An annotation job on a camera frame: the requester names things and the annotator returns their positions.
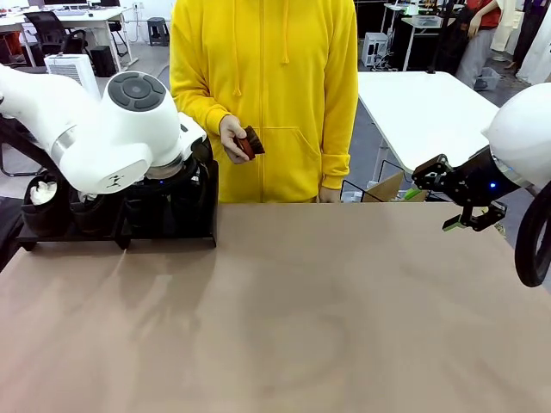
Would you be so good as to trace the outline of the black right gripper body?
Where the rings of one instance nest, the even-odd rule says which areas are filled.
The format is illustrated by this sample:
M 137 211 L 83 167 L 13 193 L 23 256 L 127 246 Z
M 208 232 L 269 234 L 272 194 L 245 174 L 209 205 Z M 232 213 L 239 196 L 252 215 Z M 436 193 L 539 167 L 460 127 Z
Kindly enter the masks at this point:
M 521 187 L 504 173 L 508 167 L 496 160 L 489 145 L 459 166 L 446 166 L 445 194 L 461 207 L 487 207 Z

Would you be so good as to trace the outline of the person's right hand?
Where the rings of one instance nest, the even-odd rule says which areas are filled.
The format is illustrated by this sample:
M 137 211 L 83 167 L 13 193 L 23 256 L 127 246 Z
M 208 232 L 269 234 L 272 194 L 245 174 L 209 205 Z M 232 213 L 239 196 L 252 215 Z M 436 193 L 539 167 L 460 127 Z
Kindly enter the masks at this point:
M 236 116 L 225 115 L 220 121 L 220 142 L 224 147 L 226 155 L 235 164 L 248 162 L 247 154 L 236 144 L 235 139 L 245 139 L 246 132 L 240 125 Z

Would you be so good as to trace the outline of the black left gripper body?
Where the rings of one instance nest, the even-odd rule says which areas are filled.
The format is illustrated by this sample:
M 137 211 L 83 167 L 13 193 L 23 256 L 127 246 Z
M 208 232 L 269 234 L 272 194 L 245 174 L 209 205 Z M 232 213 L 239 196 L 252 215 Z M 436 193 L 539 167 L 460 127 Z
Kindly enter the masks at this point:
M 193 161 L 184 164 L 175 175 L 162 179 L 145 178 L 141 182 L 141 195 L 174 195 L 175 197 L 198 197 L 205 191 L 207 165 Z

